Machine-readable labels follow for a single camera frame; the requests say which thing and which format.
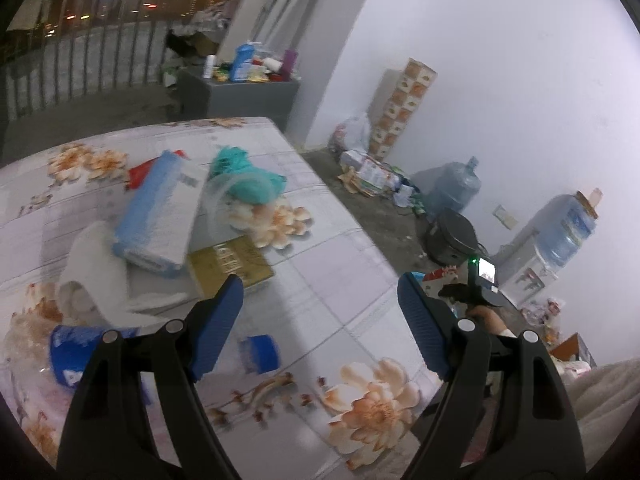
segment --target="white plastic bag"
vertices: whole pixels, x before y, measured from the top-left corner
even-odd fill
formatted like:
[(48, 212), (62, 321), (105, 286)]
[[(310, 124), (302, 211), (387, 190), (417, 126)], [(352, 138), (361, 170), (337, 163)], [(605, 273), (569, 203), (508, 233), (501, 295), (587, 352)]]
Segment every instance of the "white plastic bag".
[(363, 112), (336, 126), (329, 140), (329, 149), (338, 156), (347, 150), (367, 153), (370, 135), (369, 117)]

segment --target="camera screen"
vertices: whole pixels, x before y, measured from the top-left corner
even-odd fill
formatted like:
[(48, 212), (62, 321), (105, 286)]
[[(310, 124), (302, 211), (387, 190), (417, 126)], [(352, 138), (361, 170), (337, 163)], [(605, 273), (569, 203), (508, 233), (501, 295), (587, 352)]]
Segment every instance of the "camera screen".
[(480, 258), (478, 264), (478, 274), (481, 278), (486, 279), (488, 282), (495, 283), (495, 266), (489, 263), (484, 258)]

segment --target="blue gripper pad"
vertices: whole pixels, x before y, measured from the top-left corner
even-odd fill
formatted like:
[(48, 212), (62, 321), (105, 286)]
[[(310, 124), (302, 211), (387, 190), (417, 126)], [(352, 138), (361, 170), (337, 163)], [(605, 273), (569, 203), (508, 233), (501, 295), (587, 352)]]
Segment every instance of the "blue gripper pad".
[(213, 370), (238, 317), (244, 299), (242, 280), (230, 275), (212, 300), (197, 303), (186, 318), (187, 326), (202, 326), (191, 339), (191, 373), (195, 381)]
[(445, 319), (450, 314), (452, 324), (456, 317), (443, 301), (427, 298), (410, 272), (404, 273), (398, 280), (398, 303), (425, 364), (441, 380), (447, 380), (451, 372), (447, 359), (447, 339), (431, 315), (430, 308), (439, 308)]

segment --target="blue and white box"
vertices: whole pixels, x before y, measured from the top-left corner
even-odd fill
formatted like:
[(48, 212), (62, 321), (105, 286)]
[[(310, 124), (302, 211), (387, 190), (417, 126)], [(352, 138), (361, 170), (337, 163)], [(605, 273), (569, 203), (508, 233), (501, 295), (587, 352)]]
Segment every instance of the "blue and white box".
[(162, 152), (116, 228), (114, 254), (166, 278), (180, 273), (206, 180), (206, 168)]

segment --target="hand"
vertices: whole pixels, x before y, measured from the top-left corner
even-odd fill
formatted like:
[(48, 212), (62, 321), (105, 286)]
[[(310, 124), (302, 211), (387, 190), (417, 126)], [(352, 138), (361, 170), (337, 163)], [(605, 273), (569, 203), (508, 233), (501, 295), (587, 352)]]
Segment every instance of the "hand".
[(507, 326), (493, 310), (487, 306), (478, 305), (466, 313), (467, 317), (479, 317), (484, 320), (484, 328), (488, 333), (500, 335)]

